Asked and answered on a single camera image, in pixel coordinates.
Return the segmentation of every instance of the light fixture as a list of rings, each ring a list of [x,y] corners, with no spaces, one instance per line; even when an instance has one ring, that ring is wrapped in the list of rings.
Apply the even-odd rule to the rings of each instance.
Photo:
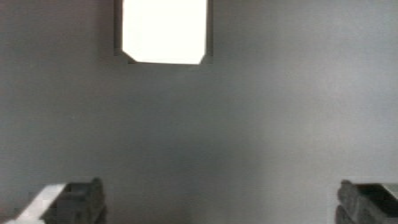
[[[137,62],[199,64],[208,0],[124,0],[121,50]]]

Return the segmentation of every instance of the bright light panel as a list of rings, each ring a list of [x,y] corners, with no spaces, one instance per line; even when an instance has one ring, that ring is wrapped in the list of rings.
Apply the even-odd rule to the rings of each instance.
[[[122,51],[137,62],[201,63],[206,9],[206,0],[124,0]]]

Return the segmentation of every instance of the gray wall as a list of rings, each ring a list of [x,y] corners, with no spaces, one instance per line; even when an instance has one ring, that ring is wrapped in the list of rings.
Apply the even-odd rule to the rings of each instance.
[[[332,223],[398,181],[398,3],[215,0],[213,62],[114,56],[112,0],[0,0],[0,215],[99,176],[110,223]]]

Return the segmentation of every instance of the black object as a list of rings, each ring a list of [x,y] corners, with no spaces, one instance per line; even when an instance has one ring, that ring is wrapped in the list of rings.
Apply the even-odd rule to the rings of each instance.
[[[69,183],[41,217],[46,224],[105,224],[106,206],[101,180]]]
[[[341,182],[336,224],[398,224],[398,199],[380,183]]]

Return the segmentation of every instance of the gray surface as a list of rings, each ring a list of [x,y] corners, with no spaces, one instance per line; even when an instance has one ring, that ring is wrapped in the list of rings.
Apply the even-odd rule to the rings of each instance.
[[[398,4],[215,0],[213,64],[130,65],[110,0],[0,0],[0,213],[105,181],[110,223],[332,223],[398,182]]]

